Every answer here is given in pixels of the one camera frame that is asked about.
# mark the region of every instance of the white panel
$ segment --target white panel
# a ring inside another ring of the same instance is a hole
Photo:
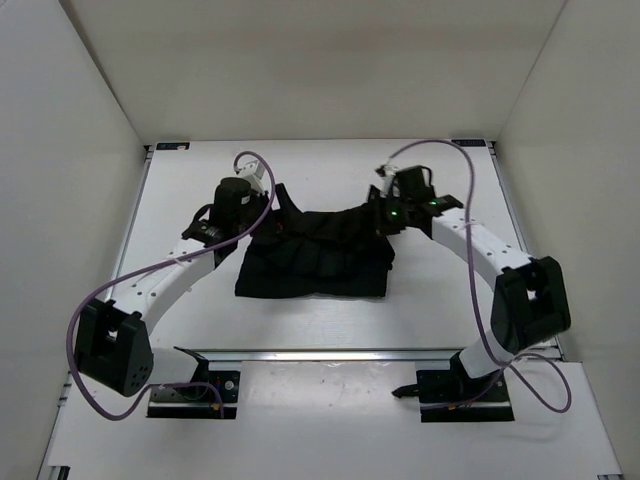
[[[67,0],[160,139],[496,138],[562,0]]]
[[[192,142],[189,150],[156,151],[125,256],[123,272],[164,258],[195,211],[211,202],[220,180],[233,176],[233,157],[262,154],[301,210],[337,211],[364,203],[374,170],[409,140]],[[468,149],[476,165],[474,218],[508,244],[516,234],[486,147]],[[468,169],[446,145],[401,155],[400,166],[433,168],[439,195],[466,198]],[[185,348],[464,348],[478,338],[467,265],[422,232],[391,237],[396,257],[384,299],[254,299],[234,296],[249,240],[198,282],[163,317],[154,346]],[[131,280],[123,284],[126,291]],[[478,282],[485,327],[491,288]]]
[[[619,473],[582,366],[560,368],[574,393],[567,414],[546,410],[507,372],[516,421],[483,424],[420,423],[415,399],[390,394],[415,382],[412,362],[244,363],[238,417],[230,421],[149,419],[141,407],[109,422],[74,389],[51,462],[69,465],[69,480],[595,480]],[[531,362],[522,371],[554,405],[565,401],[548,365]],[[90,388],[113,411],[131,401]]]
[[[637,0],[570,0],[499,141],[534,250],[563,266],[564,345],[625,478],[640,478],[639,18]]]
[[[143,155],[59,4],[0,6],[0,478],[37,475],[67,322],[110,272]]]

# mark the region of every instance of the black garment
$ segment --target black garment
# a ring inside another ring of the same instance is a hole
[[[284,185],[276,186],[276,195],[280,210],[256,230],[236,282],[237,296],[385,296],[395,253],[375,232],[367,204],[302,213]]]

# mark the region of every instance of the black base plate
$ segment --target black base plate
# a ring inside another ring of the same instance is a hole
[[[453,374],[449,370],[418,370],[416,375],[418,385],[428,391],[419,397],[422,423],[510,422],[514,420],[509,391],[502,376],[491,390],[469,406],[453,410],[446,408],[430,410],[426,408],[428,405],[460,402],[465,398],[462,398],[456,391],[438,388],[452,378]]]
[[[209,382],[220,392],[224,403],[224,420],[233,420],[237,415],[240,372],[217,370],[209,372]],[[173,388],[151,389],[149,418],[200,418],[220,420],[220,409],[215,405],[215,397],[206,388],[194,388],[185,392]]]

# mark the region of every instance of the gray wall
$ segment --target gray wall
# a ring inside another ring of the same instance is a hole
[[[640,478],[640,2],[569,0],[499,137],[625,478]]]
[[[495,139],[562,0],[63,0],[146,143]]]
[[[109,276],[143,156],[59,4],[0,6],[2,479],[37,475],[69,317]]]

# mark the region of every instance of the purple cable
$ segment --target purple cable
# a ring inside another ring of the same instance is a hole
[[[244,157],[245,155],[250,155],[250,156],[256,158],[264,166],[265,170],[269,174],[269,180],[271,181],[271,195],[269,196],[269,201],[267,203],[267,206],[265,207],[264,211],[258,217],[258,219],[254,222],[253,225],[251,225],[247,230],[245,230],[243,233],[241,233],[237,237],[232,238],[231,240],[226,240],[226,241],[224,241],[222,243],[218,243],[217,245],[213,245],[212,247],[203,248],[202,250],[199,250],[199,251],[193,252],[193,253],[189,253],[187,255],[183,255],[183,256],[178,257],[176,259],[172,258],[171,260],[165,260],[163,262],[156,263],[154,265],[149,265],[148,267],[141,268],[139,270],[136,270],[135,272],[127,273],[126,275],[122,275],[121,277],[114,278],[113,280],[108,281],[107,283],[105,283],[104,285],[96,288],[93,292],[91,292],[89,295],[87,295],[85,297],[85,299],[82,300],[80,305],[78,305],[78,308],[76,308],[75,312],[73,312],[73,315],[71,317],[71,321],[69,322],[69,327],[67,328],[67,338],[66,338],[67,362],[69,363],[69,370],[71,371],[71,376],[73,377],[73,380],[76,382],[76,385],[78,386],[78,390],[80,390],[80,393],[82,394],[84,399],[89,403],[89,405],[91,405],[91,407],[96,412],[98,412],[100,415],[102,415],[107,420],[118,421],[118,420],[124,420],[125,418],[127,418],[129,415],[131,415],[133,413],[133,411],[136,409],[138,404],[142,401],[142,397],[144,396],[144,394],[149,389],[151,389],[152,387],[167,387],[167,388],[206,387],[209,390],[211,390],[213,392],[213,394],[215,395],[216,401],[220,404],[220,417],[224,418],[224,407],[222,405],[222,397],[220,397],[220,392],[218,392],[218,389],[215,388],[213,385],[211,385],[210,383],[206,383],[206,382],[150,384],[150,385],[145,386],[140,391],[140,393],[138,394],[138,397],[135,399],[135,401],[133,402],[131,407],[129,407],[129,409],[127,411],[125,411],[124,413],[113,414],[113,413],[107,412],[93,398],[93,396],[91,395],[91,392],[89,392],[89,389],[84,384],[84,382],[82,380],[82,377],[80,376],[80,372],[78,371],[78,366],[76,365],[75,358],[73,357],[73,333],[75,331],[76,325],[78,323],[78,319],[80,318],[80,314],[82,313],[82,310],[84,309],[84,307],[86,307],[87,304],[91,300],[93,300],[95,297],[97,297],[99,294],[101,294],[102,292],[104,292],[108,288],[111,288],[114,285],[117,285],[117,284],[122,283],[122,282],[124,282],[126,280],[129,280],[130,278],[137,277],[139,275],[144,275],[144,274],[149,273],[149,272],[154,272],[156,270],[160,270],[160,269],[163,269],[165,267],[168,267],[169,265],[175,265],[176,260],[179,261],[179,262],[184,262],[186,260],[190,260],[192,258],[199,257],[200,255],[204,255],[204,254],[212,252],[214,250],[218,250],[220,248],[224,248],[224,247],[226,247],[228,245],[231,245],[231,244],[234,244],[234,243],[238,242],[239,240],[241,240],[242,238],[246,237],[247,235],[250,235],[251,232],[253,232],[256,228],[258,228],[258,226],[266,218],[267,214],[269,213],[269,210],[271,209],[271,206],[273,205],[273,200],[275,198],[276,181],[275,181],[275,177],[273,175],[273,171],[271,170],[271,167],[269,167],[269,164],[266,162],[266,160],[264,158],[262,158],[260,155],[258,155],[255,152],[251,152],[251,151],[248,151],[248,150],[240,152],[236,156],[236,158],[235,158],[235,160],[233,162],[234,167],[237,166],[238,160],[240,160],[240,158]]]
[[[484,331],[484,327],[482,326],[482,316],[480,314],[480,305],[478,302],[478,291],[476,288],[476,277],[475,277],[475,268],[474,268],[474,262],[473,262],[473,243],[471,240],[471,236],[472,236],[472,232],[471,232],[471,201],[473,200],[473,192],[475,190],[475,183],[476,183],[476,172],[475,172],[475,168],[473,167],[473,161],[471,160],[471,157],[469,156],[469,154],[467,153],[467,151],[460,147],[459,145],[456,145],[453,142],[450,142],[449,140],[439,140],[439,139],[428,139],[428,140],[417,140],[415,142],[412,142],[408,145],[405,145],[404,147],[402,147],[400,150],[396,151],[393,155],[391,155],[389,157],[389,160],[387,161],[387,163],[391,162],[391,160],[393,160],[394,158],[396,158],[398,155],[400,155],[402,152],[405,152],[406,150],[409,150],[410,148],[413,148],[417,145],[422,145],[425,143],[441,143],[443,145],[448,145],[450,147],[455,148],[456,150],[458,150],[462,156],[464,157],[464,159],[467,161],[467,165],[469,166],[469,191],[467,193],[467,202],[465,204],[464,207],[464,221],[465,221],[465,231],[466,231],[466,241],[467,241],[467,266],[468,266],[468,273],[469,273],[469,290],[471,293],[471,304],[473,305],[473,314],[476,320],[476,325],[478,327],[478,331],[480,332],[480,339],[482,341],[482,345],[484,346],[485,350],[487,351],[487,355],[489,355],[489,358],[491,359],[491,361],[493,361],[493,363],[495,363],[498,367],[500,367],[499,371],[497,372],[496,375],[494,375],[494,377],[492,378],[491,382],[489,382],[489,385],[487,386],[487,388],[479,395],[475,396],[472,399],[469,400],[465,400],[463,402],[456,402],[456,403],[449,403],[449,404],[443,404],[443,405],[433,405],[431,407],[426,407],[426,409],[435,409],[435,408],[453,408],[453,407],[457,407],[460,405],[467,405],[469,403],[473,403],[476,400],[478,400],[479,398],[481,398],[482,396],[484,396],[491,388],[493,388],[493,386],[498,382],[498,379],[500,378],[500,375],[502,374],[502,372],[506,369],[509,368],[511,371],[513,371],[513,373],[518,377],[518,379],[531,391],[531,393],[545,406],[547,407],[549,410],[551,410],[552,412],[555,413],[565,413],[567,412],[570,408],[571,408],[571,403],[573,401],[573,396],[571,393],[571,387],[569,386],[569,382],[567,381],[567,378],[565,377],[564,373],[562,373],[562,371],[558,368],[558,366],[553,363],[551,360],[549,360],[548,358],[544,357],[543,355],[540,355],[539,353],[533,353],[533,352],[522,352],[516,356],[513,357],[513,359],[510,362],[503,362],[500,359],[496,358],[496,356],[494,355],[493,351],[491,350],[491,347],[489,346],[489,341],[487,340],[487,335]],[[524,376],[522,375],[522,373],[520,373],[520,371],[515,367],[515,365],[513,365],[513,363],[517,360],[520,360],[521,358],[525,358],[525,357],[533,357],[533,358],[538,358],[541,360],[544,360],[545,362],[547,362],[549,365],[551,365],[553,367],[553,369],[558,373],[558,376],[560,377],[560,379],[562,380],[562,383],[564,384],[564,387],[567,391],[567,403],[564,407],[562,408],[556,408],[553,405],[551,405],[549,402],[547,402],[544,398],[542,398],[542,396],[538,393],[538,391],[533,387],[533,385],[531,385],[529,383],[529,381],[527,381],[526,378],[524,378]]]

